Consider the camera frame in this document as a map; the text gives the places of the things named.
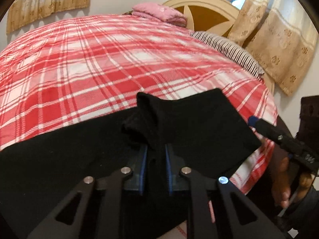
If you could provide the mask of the person right hand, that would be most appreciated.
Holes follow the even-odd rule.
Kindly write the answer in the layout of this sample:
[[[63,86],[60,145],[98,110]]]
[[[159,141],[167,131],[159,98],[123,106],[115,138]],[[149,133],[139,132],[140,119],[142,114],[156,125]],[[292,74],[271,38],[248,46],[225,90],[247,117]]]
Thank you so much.
[[[273,181],[272,195],[275,204],[282,208],[288,208],[290,205],[291,189],[290,189],[290,175],[288,173],[289,158],[288,153],[275,145],[273,155],[269,163],[269,171]],[[315,176],[308,173],[303,173],[299,178],[299,185],[297,188],[294,202],[301,201],[309,192]]]

